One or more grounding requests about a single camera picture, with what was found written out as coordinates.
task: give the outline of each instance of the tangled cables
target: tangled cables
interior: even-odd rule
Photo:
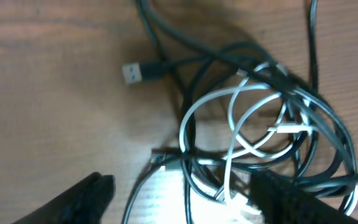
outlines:
[[[183,103],[181,106],[182,121],[179,130],[179,147],[181,153],[158,161],[152,165],[150,170],[136,183],[126,206],[122,219],[123,224],[128,222],[134,200],[145,181],[155,171],[159,170],[161,166],[175,161],[180,161],[181,169],[185,177],[185,211],[187,223],[193,223],[190,209],[191,189],[206,200],[216,203],[225,203],[233,209],[238,209],[235,208],[232,203],[233,194],[247,197],[242,192],[236,191],[235,188],[230,185],[232,170],[235,169],[239,172],[254,174],[288,159],[291,159],[295,164],[295,174],[293,176],[280,175],[280,178],[293,182],[297,187],[318,198],[343,197],[342,204],[338,210],[346,215],[352,213],[358,200],[358,173],[354,144],[344,123],[328,102],[318,93],[318,63],[314,37],[317,0],[311,0],[308,6],[307,17],[310,50],[310,85],[292,74],[292,72],[287,70],[283,65],[277,63],[256,43],[238,42],[228,45],[221,50],[215,50],[207,45],[195,42],[179,31],[171,28],[150,8],[148,0],[138,0],[138,8],[140,18],[157,49],[160,61],[153,64],[152,67],[137,65],[137,71],[142,75],[140,77],[132,75],[131,77],[133,80],[146,79],[147,76],[145,74],[147,73],[147,68],[153,68],[149,69],[149,71],[154,72],[154,74],[151,75],[152,78],[156,79],[169,73],[178,85],[183,95]],[[175,62],[170,61],[150,24],[151,22],[177,41],[199,52],[201,56],[186,58]],[[253,50],[261,55],[262,58],[255,58],[247,54],[231,54],[231,51],[237,49]],[[217,78],[202,94],[195,96],[196,89],[205,76],[207,69],[214,61],[225,63],[231,68],[231,72],[223,77]],[[179,76],[177,68],[195,62],[202,62],[202,66],[190,84],[186,86]],[[241,75],[243,78],[238,86],[212,91],[236,74]],[[249,84],[250,79],[257,83]],[[251,90],[273,90],[274,93],[261,99],[254,106],[251,106],[236,123],[232,115],[236,98],[239,93]],[[196,121],[194,112],[207,101],[224,95],[232,95],[227,111],[227,120],[232,129],[232,138],[226,155],[221,157],[218,154],[202,151],[195,146]],[[250,143],[240,134],[240,128],[255,110],[274,99],[282,99],[283,101],[279,115],[275,121],[275,126],[269,128],[268,133],[262,139],[255,143]],[[318,114],[318,111],[324,113],[331,120],[334,128],[330,127],[327,121]],[[283,121],[285,116],[288,120],[286,123]],[[281,151],[274,153],[259,150],[274,133],[288,133],[291,136],[291,143]],[[304,174],[308,170],[318,147],[319,134],[322,134],[328,139],[333,145],[333,148],[335,148],[336,153],[331,165],[325,171],[320,174],[305,177]],[[306,139],[309,139],[309,146],[305,158],[302,159],[300,156],[300,148],[305,144]],[[237,142],[241,145],[242,149],[234,151]],[[252,154],[253,156],[268,161],[250,164],[235,160],[235,158],[246,154]],[[342,163],[347,174],[333,177]],[[224,167],[223,181],[210,175],[211,171],[207,166]],[[215,189],[216,194],[210,195],[202,191],[195,184],[193,180],[194,177],[199,178],[203,183]],[[217,195],[221,193],[224,195],[224,200],[217,198]],[[260,213],[260,211],[251,205],[242,206],[240,210],[245,210],[253,214]],[[242,223],[250,223],[250,221],[241,216],[238,217],[238,220]]]

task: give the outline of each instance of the wooden desk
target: wooden desk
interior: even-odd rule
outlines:
[[[234,30],[246,30],[306,76],[302,1],[159,2],[161,14],[186,34],[220,47],[242,39]],[[351,130],[358,156],[358,1],[320,0],[317,36],[321,92]],[[189,54],[164,40],[177,57]],[[169,82],[128,87],[121,76],[123,63],[151,58],[133,1],[0,1],[0,223],[30,213],[93,171],[116,176],[104,223],[120,223],[150,149],[177,131]],[[203,136],[202,144],[217,147]],[[330,162],[323,153],[317,166]],[[131,222],[184,223],[181,189],[180,173],[154,176]],[[195,202],[196,223],[205,218],[197,208],[204,203]]]

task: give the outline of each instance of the coiled cable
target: coiled cable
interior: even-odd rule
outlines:
[[[209,195],[200,190],[192,179],[192,174],[200,177],[200,179],[207,180],[209,186],[213,189],[220,189],[224,186],[225,203],[230,203],[230,192],[233,190],[229,185],[229,179],[231,169],[235,169],[241,172],[255,173],[261,169],[268,169],[275,166],[289,158],[292,158],[295,162],[296,172],[292,177],[282,175],[281,178],[293,181],[296,185],[306,191],[310,191],[311,194],[316,197],[344,197],[339,210],[346,215],[350,215],[356,206],[358,200],[358,173],[357,173],[357,161],[354,145],[349,134],[349,131],[345,127],[341,119],[336,115],[334,110],[328,104],[328,102],[318,93],[318,63],[316,54],[316,44],[314,37],[315,29],[315,17],[316,17],[317,0],[312,0],[308,6],[308,39],[310,50],[310,77],[311,86],[290,71],[286,71],[259,45],[251,42],[238,42],[228,45],[222,50],[214,50],[213,48],[195,42],[194,40],[184,36],[179,31],[172,29],[160,16],[158,16],[149,5],[148,0],[138,0],[138,9],[140,18],[144,22],[146,31],[148,32],[153,44],[157,49],[160,60],[169,65],[169,74],[173,77],[177,83],[179,90],[183,94],[183,103],[181,107],[181,114],[183,120],[180,126],[180,149],[181,154],[176,155],[166,161],[161,161],[152,166],[152,168],[146,173],[141,181],[134,188],[129,203],[127,204],[124,218],[122,223],[127,223],[129,214],[135,200],[137,193],[139,192],[142,184],[154,173],[160,166],[166,163],[181,160],[181,168],[185,176],[185,211],[187,223],[193,223],[190,209],[190,189],[193,189],[197,194],[202,197],[222,203],[212,195]],[[172,62],[168,59],[167,54],[157,38],[150,22],[153,22],[156,26],[161,28],[165,33],[172,36],[177,41],[184,45],[198,51],[201,56],[195,58],[186,58],[181,61]],[[230,51],[236,49],[250,49],[263,56],[263,59],[257,59],[250,55],[244,54],[230,54]],[[188,86],[185,86],[177,72],[177,68],[188,63],[199,62],[204,60],[202,66],[190,82]],[[207,69],[211,64],[218,60],[225,63],[232,68],[232,72],[227,75],[218,78],[213,82],[200,96],[194,96],[195,90],[198,84],[206,74]],[[270,75],[262,75],[259,73],[258,66],[263,65],[265,70],[268,70]],[[246,73],[243,81],[239,86],[232,88],[224,88],[214,92],[210,92],[218,85],[224,83],[228,78],[237,73],[238,70],[242,70]],[[255,80],[259,83],[248,85],[246,84],[248,78]],[[229,104],[229,112],[232,112],[232,107],[237,95],[241,91],[248,91],[251,89],[271,89],[275,93],[268,96],[268,98],[260,101],[259,105],[254,105],[250,108],[249,112],[246,112],[237,124],[234,124],[232,113],[228,113],[228,120],[233,135],[227,155],[221,158],[219,155],[212,156],[211,153],[207,153],[198,149],[195,146],[195,117],[193,112],[197,109],[195,106],[200,101],[207,101],[217,97],[218,95],[233,94],[232,100]],[[283,105],[280,110],[280,114],[276,120],[276,124],[279,125],[282,121],[284,114],[290,117],[289,121],[295,122],[297,117],[300,117],[302,123],[305,126],[315,127],[305,132],[302,131],[293,135],[293,141],[282,151],[275,154],[266,154],[258,148],[271,137],[273,131],[269,132],[260,142],[254,145],[250,145],[245,138],[239,134],[239,129],[242,123],[247,119],[247,116],[255,111],[263,103],[275,98],[281,98]],[[316,110],[322,111],[334,124],[332,130],[328,123]],[[319,133],[323,134],[329,142],[336,149],[336,153],[331,165],[322,173],[314,176],[304,177],[305,172],[308,170],[311,161],[316,153],[318,146]],[[304,143],[306,138],[310,138],[310,145],[303,161],[300,160],[300,147]],[[234,144],[239,141],[244,147],[240,154],[235,154]],[[234,157],[241,156],[246,153],[252,153],[255,156],[272,159],[268,162],[259,164],[247,164],[243,162],[233,161]],[[339,166],[344,164],[347,175],[340,177],[333,177],[337,172]],[[226,166],[224,182],[221,182],[215,177],[208,175],[208,168],[210,166]]]

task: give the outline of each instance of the white cable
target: white cable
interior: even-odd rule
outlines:
[[[241,125],[245,122],[245,120],[258,108],[260,108],[262,105],[266,104],[267,102],[269,101],[272,101],[274,99],[277,99],[281,96],[281,93],[274,93],[270,96],[267,96],[265,97],[264,99],[260,100],[259,102],[257,102],[256,104],[254,104],[253,106],[251,106],[243,115],[241,118],[244,119],[244,121],[241,123]],[[234,131],[233,131],[233,135],[235,135],[235,138],[238,140],[238,132],[235,132],[235,128],[234,128]],[[256,150],[253,146],[251,146],[245,139],[242,139],[242,143],[243,143],[243,146],[245,147],[245,150],[243,151],[239,151],[239,152],[236,152],[234,153],[232,156],[231,159],[234,159],[234,158],[237,158],[237,157],[240,157],[240,156],[243,156],[245,154],[247,154],[248,152],[251,152],[253,153],[254,155],[256,156],[259,156],[259,157],[267,157],[267,158],[278,158],[282,155],[284,155],[285,153],[287,153],[291,148],[292,148],[292,144],[289,144],[284,150],[280,151],[280,152],[277,152],[277,153],[274,153],[274,154],[269,154],[269,153],[265,153],[265,152],[261,152],[261,151],[258,151]]]
[[[188,109],[186,114],[184,115],[180,128],[179,128],[179,147],[182,152],[186,152],[186,146],[185,146],[185,128],[187,125],[187,122],[190,119],[190,116],[204,103],[208,102],[209,100],[213,100],[215,98],[230,95],[233,94],[235,91],[237,91],[239,87],[227,87],[220,90],[212,91],[211,93],[208,93],[207,95],[201,97],[197,101],[193,103],[193,105]],[[252,84],[247,85],[240,88],[240,91],[249,91],[249,90],[268,90],[270,87],[267,84],[264,83],[258,83],[258,84]]]
[[[233,94],[235,95],[234,97],[232,97],[231,100],[231,104],[229,106],[229,113],[231,114],[231,116],[228,115],[228,118],[231,117],[231,122],[234,124],[233,119],[232,119],[232,108],[233,108],[233,104],[234,104],[234,100],[236,99],[237,95],[242,92],[242,91],[249,91],[249,90],[268,90],[269,86],[264,84],[264,83],[259,83],[259,84],[252,84],[252,85],[247,85],[244,86],[247,82],[247,79],[244,79],[239,86],[236,87],[229,87],[229,88],[223,88],[220,90],[216,90],[213,91],[211,93],[208,93],[207,95],[201,97],[199,100],[197,100],[190,108],[189,110],[186,112],[186,114],[183,117],[183,120],[181,122],[180,125],[180,131],[179,131],[179,146],[182,152],[186,152],[187,148],[185,146],[185,128],[187,125],[187,122],[190,118],[190,116],[198,109],[198,107],[200,107],[202,104],[208,102],[209,100],[213,100],[215,98],[218,98],[220,96],[224,96],[224,95],[230,95]],[[224,201],[226,203],[227,206],[229,207],[233,207],[235,206],[235,204],[232,203],[232,198],[230,196],[230,173],[231,173],[231,164],[232,164],[232,160],[235,157],[239,157],[242,156],[244,154],[247,154],[248,152],[252,152],[254,155],[259,156],[259,157],[268,157],[268,158],[278,158],[282,155],[284,155],[286,152],[288,152],[288,150],[291,149],[292,145],[290,144],[288,147],[286,147],[284,150],[275,153],[274,155],[269,155],[269,154],[265,154],[264,152],[261,152],[259,150],[257,150],[258,147],[260,147],[262,144],[264,144],[270,137],[271,135],[277,131],[278,129],[271,129],[270,132],[268,133],[268,137],[263,138],[263,140],[257,142],[257,144],[255,144],[254,146],[251,146],[246,140],[245,138],[243,138],[240,134],[239,134],[239,130],[241,128],[241,126],[244,124],[244,122],[246,121],[246,119],[258,108],[260,108],[262,105],[266,104],[267,102],[277,99],[280,97],[280,93],[274,93],[268,97],[265,97],[264,99],[260,100],[258,103],[256,103],[254,106],[252,106],[251,108],[248,109],[248,111],[246,111],[240,118],[239,122],[236,124],[236,126],[234,128],[232,128],[233,133],[232,133],[232,138],[231,138],[231,143],[229,146],[229,149],[227,150],[227,155],[225,157],[225,159],[227,160],[226,162],[226,168],[224,171]],[[306,106],[310,105],[310,99],[308,98],[304,98],[303,99],[304,103]],[[303,124],[291,124],[291,127],[287,126],[283,126],[282,124],[280,124],[282,118],[280,117],[281,114],[284,114],[286,110],[285,104],[282,106],[282,109],[280,111],[280,114],[276,120],[276,128],[290,128],[292,129],[296,129],[299,131],[307,131],[309,132],[309,135],[311,134],[313,128],[308,126],[309,125],[309,119],[308,117],[301,111],[301,118],[302,118],[302,122]],[[243,151],[239,151],[237,153],[234,153],[234,146],[236,144],[236,140],[238,141],[242,141],[241,144],[244,146],[244,150]],[[349,197],[349,200],[347,201],[346,204],[346,211],[345,214],[346,215],[350,215],[354,208],[356,207],[358,201],[358,185],[356,185],[356,188],[354,189],[354,191],[352,192],[352,195]],[[247,220],[246,218],[244,218],[241,214],[240,211],[246,211],[249,213],[253,213],[253,214],[260,214],[259,210],[256,210],[254,208],[252,208],[251,206],[246,205],[246,207],[244,208],[244,206],[242,206],[242,208],[238,209],[239,213],[239,221],[241,221],[242,223],[245,224],[251,224],[252,222],[250,222],[249,220]]]
[[[277,64],[276,66],[284,75],[286,75],[286,76],[288,75],[288,71],[285,69],[285,67],[283,65]],[[255,67],[254,72],[260,72],[261,70],[263,70],[267,67],[269,67],[268,62],[261,63]],[[239,72],[240,71],[241,71],[241,75],[244,75],[244,73],[246,75],[246,72],[239,70]],[[248,79],[249,79],[248,77],[245,77],[240,82],[239,87],[243,87],[248,82]],[[230,99],[230,102],[229,102],[228,109],[227,109],[227,120],[228,120],[229,126],[232,131],[234,130],[234,126],[235,126],[234,118],[233,118],[233,107],[234,107],[234,103],[235,103],[239,93],[240,93],[240,89],[238,89],[236,92],[233,93],[233,95]],[[282,119],[284,118],[286,109],[287,109],[287,106],[285,103],[283,103],[280,113],[277,116],[275,124],[278,124],[282,121]],[[251,146],[251,144],[246,140],[246,138],[244,136],[242,136],[241,133],[239,133],[236,136],[236,139],[241,144],[241,146],[244,147],[244,150],[236,152],[233,156],[234,157],[243,156],[243,155],[247,154],[248,152],[251,152],[253,155],[255,155],[257,157],[262,157],[262,158],[266,158],[266,159],[276,159],[276,158],[282,156],[283,154],[285,154],[286,152],[288,152],[291,149],[292,144],[287,146],[285,149],[281,150],[280,152],[276,152],[276,153],[265,153],[265,152],[258,150],[258,148],[260,146],[264,145],[273,136],[273,134],[274,134],[274,131],[269,131],[262,139],[260,139],[259,141],[254,143],[253,146]]]

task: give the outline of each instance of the black plastic object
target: black plastic object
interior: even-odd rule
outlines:
[[[270,171],[252,175],[250,199],[267,224],[358,224]]]
[[[14,224],[100,223],[114,194],[114,177],[94,172]]]

